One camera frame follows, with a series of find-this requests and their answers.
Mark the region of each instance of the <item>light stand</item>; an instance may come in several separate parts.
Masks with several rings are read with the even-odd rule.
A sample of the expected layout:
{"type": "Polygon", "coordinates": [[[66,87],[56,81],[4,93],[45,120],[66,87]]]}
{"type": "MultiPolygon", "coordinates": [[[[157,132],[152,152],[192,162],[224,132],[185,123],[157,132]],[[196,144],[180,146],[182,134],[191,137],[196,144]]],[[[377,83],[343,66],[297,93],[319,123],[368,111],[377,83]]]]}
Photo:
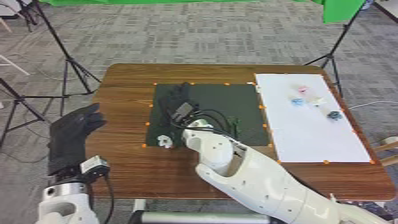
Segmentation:
{"type": "Polygon", "coordinates": [[[48,112],[48,109],[50,109],[50,105],[52,105],[52,101],[54,99],[57,98],[64,98],[63,96],[22,96],[18,94],[18,92],[15,91],[13,87],[9,86],[8,82],[4,81],[4,79],[0,78],[0,85],[4,86],[6,90],[8,90],[8,95],[15,98],[15,101],[13,101],[13,107],[11,107],[11,112],[9,112],[9,119],[8,119],[8,122],[6,122],[6,127],[4,127],[4,133],[2,133],[2,139],[0,139],[0,149],[2,149],[2,146],[4,146],[4,141],[6,141],[6,137],[8,137],[8,133],[11,131],[15,131],[18,128],[22,128],[24,126],[27,126],[29,124],[36,123],[38,121],[47,121],[48,123],[50,120],[45,118],[45,115],[47,115],[47,112],[48,112]],[[48,104],[47,104],[47,108],[45,108],[45,111],[43,113],[36,110],[36,108],[32,107],[32,105],[29,104],[27,102],[27,98],[41,98],[41,99],[50,99],[48,101],[48,104]],[[11,122],[13,122],[13,118],[15,118],[15,113],[16,113],[16,107],[18,105],[25,106],[31,113],[34,114],[36,116],[36,119],[27,121],[24,124],[16,125],[13,128],[11,128],[11,122]]]}
{"type": "Polygon", "coordinates": [[[38,13],[40,13],[40,16],[43,18],[43,21],[47,23],[47,27],[48,27],[48,30],[50,30],[50,33],[52,33],[52,36],[54,36],[54,39],[56,39],[56,42],[59,44],[59,47],[61,47],[61,50],[63,50],[63,53],[64,53],[64,56],[66,56],[66,66],[64,66],[64,80],[63,80],[63,99],[61,99],[61,116],[64,114],[64,100],[70,96],[73,95],[89,95],[95,93],[96,90],[91,89],[91,86],[89,86],[89,83],[88,83],[88,77],[93,78],[98,83],[102,83],[102,80],[96,78],[96,76],[91,74],[89,70],[84,68],[84,66],[79,64],[79,62],[75,61],[72,55],[70,55],[70,52],[66,50],[66,46],[63,44],[63,41],[61,41],[61,38],[59,38],[59,35],[57,35],[57,32],[56,32],[56,29],[54,29],[54,26],[52,26],[52,23],[48,21],[48,18],[47,18],[47,15],[45,15],[45,12],[41,10],[41,6],[40,6],[40,1],[34,0],[32,1],[32,4],[36,5],[36,8],[38,8],[38,13]],[[82,85],[84,85],[84,89],[86,89],[86,92],[84,93],[77,93],[77,94],[68,94],[66,92],[66,84],[68,84],[68,68],[73,68],[73,71],[75,71],[75,74],[79,76],[79,80],[82,82],[82,85]]]}
{"type": "Polygon", "coordinates": [[[354,23],[354,21],[356,21],[356,18],[358,18],[359,12],[361,12],[361,10],[363,10],[363,6],[365,6],[365,4],[367,4],[367,0],[365,0],[365,3],[363,3],[363,5],[361,5],[361,7],[359,7],[359,10],[358,10],[358,12],[356,12],[356,15],[354,15],[354,17],[352,17],[352,20],[351,20],[349,24],[343,25],[343,33],[342,33],[342,35],[340,35],[340,39],[338,39],[338,42],[336,42],[336,44],[335,44],[335,46],[333,46],[333,50],[331,50],[331,52],[329,52],[320,58],[317,58],[311,62],[308,62],[308,63],[304,64],[304,65],[311,65],[317,61],[320,61],[320,60],[326,58],[326,61],[324,61],[322,66],[320,66],[322,69],[324,69],[324,68],[327,67],[329,61],[333,62],[333,70],[335,70],[335,76],[336,76],[336,83],[335,83],[335,85],[338,86],[338,89],[340,89],[340,96],[342,96],[342,98],[343,98],[343,89],[342,89],[342,83],[340,83],[340,72],[338,72],[338,64],[336,64],[336,60],[335,60],[335,52],[336,52],[336,50],[338,50],[342,41],[343,41],[343,39],[345,39],[345,35],[347,35],[349,30],[351,30],[351,28],[352,28],[352,23],[354,23]]]}

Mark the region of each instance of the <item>pink object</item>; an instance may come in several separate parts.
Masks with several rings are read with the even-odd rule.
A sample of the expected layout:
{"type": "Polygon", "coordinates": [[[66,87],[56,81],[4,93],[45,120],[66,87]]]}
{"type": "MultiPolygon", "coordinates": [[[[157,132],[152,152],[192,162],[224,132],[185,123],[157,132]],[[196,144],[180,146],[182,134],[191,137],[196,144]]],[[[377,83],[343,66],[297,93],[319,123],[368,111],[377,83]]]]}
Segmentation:
{"type": "Polygon", "coordinates": [[[299,92],[306,93],[306,91],[308,91],[308,87],[306,86],[299,87],[299,92]]]}

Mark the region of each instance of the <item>blue object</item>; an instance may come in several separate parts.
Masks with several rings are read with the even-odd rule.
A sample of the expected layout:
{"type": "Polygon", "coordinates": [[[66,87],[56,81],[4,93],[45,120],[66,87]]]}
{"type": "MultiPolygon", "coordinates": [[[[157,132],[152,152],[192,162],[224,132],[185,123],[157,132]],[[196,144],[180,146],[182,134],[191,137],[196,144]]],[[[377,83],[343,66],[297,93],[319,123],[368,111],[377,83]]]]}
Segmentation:
{"type": "Polygon", "coordinates": [[[303,106],[304,105],[304,99],[303,98],[295,98],[292,100],[292,103],[294,103],[295,106],[303,106]]]}
{"type": "Polygon", "coordinates": [[[329,113],[327,117],[338,121],[343,118],[343,115],[342,115],[340,111],[333,111],[329,113]]]}

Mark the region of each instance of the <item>tripod stand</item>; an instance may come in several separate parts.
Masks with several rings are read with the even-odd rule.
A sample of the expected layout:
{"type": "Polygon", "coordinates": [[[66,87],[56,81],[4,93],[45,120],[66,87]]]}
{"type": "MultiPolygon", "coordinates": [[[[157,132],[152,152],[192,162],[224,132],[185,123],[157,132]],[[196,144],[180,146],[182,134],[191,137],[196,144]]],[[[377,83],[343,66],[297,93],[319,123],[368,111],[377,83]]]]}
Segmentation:
{"type": "Polygon", "coordinates": [[[50,123],[50,120],[45,118],[45,115],[47,115],[47,112],[48,112],[48,109],[50,109],[50,105],[52,105],[54,99],[63,98],[63,96],[22,96],[18,94],[18,92],[15,91],[13,87],[9,86],[9,84],[8,84],[8,82],[4,81],[2,78],[0,78],[0,85],[4,86],[4,88],[6,88],[8,92],[9,92],[9,93],[6,92],[8,95],[15,98],[11,112],[9,112],[9,118],[8,118],[6,127],[4,127],[2,139],[0,139],[0,149],[2,149],[4,141],[6,141],[6,137],[8,137],[8,133],[11,131],[15,131],[18,128],[22,128],[29,124],[36,123],[38,121],[47,121],[50,123]],[[29,104],[29,102],[25,100],[27,98],[50,99],[43,113],[40,113],[40,111],[36,110],[36,108],[29,104]],[[16,113],[16,107],[18,107],[18,105],[24,105],[25,106],[25,108],[29,109],[31,113],[36,116],[36,119],[31,120],[31,121],[27,121],[24,124],[16,125],[11,128],[11,122],[13,122],[13,118],[15,118],[15,113],[16,113]]]}
{"type": "Polygon", "coordinates": [[[25,4],[25,2],[22,0],[16,0],[16,2],[18,2],[20,7],[22,7],[22,15],[24,15],[25,22],[27,22],[29,32],[32,32],[31,24],[36,26],[38,22],[34,20],[31,12],[29,12],[29,5],[25,4]]]}
{"type": "Polygon", "coordinates": [[[64,114],[64,104],[66,104],[66,98],[73,95],[89,95],[95,93],[95,90],[91,89],[91,86],[89,86],[89,83],[88,83],[88,77],[93,78],[98,83],[102,83],[102,80],[96,78],[96,76],[91,74],[89,70],[86,69],[86,67],[79,64],[79,62],[75,61],[73,57],[72,57],[72,54],[66,50],[66,46],[63,44],[63,41],[61,41],[61,38],[59,38],[59,34],[56,32],[56,29],[54,29],[54,26],[52,26],[52,23],[48,21],[48,18],[47,18],[47,15],[45,15],[45,12],[41,10],[41,6],[40,6],[40,1],[34,0],[32,1],[32,4],[36,5],[36,9],[38,9],[38,13],[40,13],[40,16],[43,18],[43,21],[45,21],[45,24],[47,24],[47,27],[48,27],[48,30],[50,30],[50,33],[52,33],[52,36],[54,36],[54,39],[56,39],[56,42],[59,44],[59,47],[61,47],[61,50],[63,50],[63,53],[64,53],[64,56],[66,56],[66,66],[64,66],[64,80],[63,80],[63,98],[61,98],[61,116],[64,114]],[[68,68],[73,68],[73,71],[75,71],[75,74],[79,76],[79,80],[82,82],[82,85],[84,85],[84,89],[86,89],[86,92],[84,93],[77,93],[77,94],[68,94],[66,92],[66,84],[68,84],[68,68]]]}
{"type": "Polygon", "coordinates": [[[343,25],[343,33],[342,33],[342,35],[340,35],[340,39],[338,39],[338,42],[336,42],[336,44],[335,44],[335,46],[333,46],[333,50],[331,50],[331,52],[329,52],[322,57],[319,57],[311,62],[308,62],[308,63],[304,64],[304,65],[311,65],[317,61],[320,61],[320,60],[326,58],[326,61],[324,61],[322,66],[320,66],[322,69],[324,69],[324,68],[327,67],[329,61],[333,62],[333,70],[335,70],[335,76],[336,76],[336,82],[335,82],[335,85],[338,86],[338,89],[340,89],[340,96],[342,96],[342,98],[343,98],[343,89],[342,89],[342,82],[340,82],[338,64],[336,64],[336,60],[335,60],[335,52],[336,52],[336,50],[338,50],[342,41],[343,41],[343,39],[345,39],[345,35],[347,35],[349,30],[351,30],[351,28],[352,28],[352,23],[354,23],[354,21],[356,21],[356,18],[358,18],[361,9],[363,9],[363,7],[365,7],[365,4],[367,4],[367,0],[365,0],[365,3],[363,3],[363,5],[361,5],[361,7],[359,7],[359,10],[358,10],[358,12],[356,12],[356,15],[354,15],[354,17],[352,17],[352,20],[351,20],[349,24],[343,25]]]}

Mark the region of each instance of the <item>wooden table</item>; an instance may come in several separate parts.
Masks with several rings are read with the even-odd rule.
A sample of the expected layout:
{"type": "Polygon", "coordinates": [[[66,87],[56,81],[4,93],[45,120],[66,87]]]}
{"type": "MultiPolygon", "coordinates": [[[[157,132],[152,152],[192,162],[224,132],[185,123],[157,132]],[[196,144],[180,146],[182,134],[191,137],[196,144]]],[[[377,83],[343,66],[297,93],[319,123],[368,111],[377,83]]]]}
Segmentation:
{"type": "MultiPolygon", "coordinates": [[[[183,148],[166,150],[143,148],[146,122],[153,104],[153,83],[242,84],[255,81],[255,73],[324,74],[329,88],[342,104],[354,129],[363,140],[375,164],[333,163],[283,164],[288,171],[308,182],[326,196],[333,193],[342,200],[390,200],[395,186],[384,171],[370,143],[345,102],[333,88],[326,71],[315,66],[279,65],[166,65],[116,64],[107,71],[95,102],[109,124],[88,141],[88,156],[102,155],[111,162],[111,177],[116,198],[224,199],[228,195],[210,186],[196,174],[198,153],[183,148]]],[[[96,194],[107,196],[107,187],[96,187],[96,194]]]]}

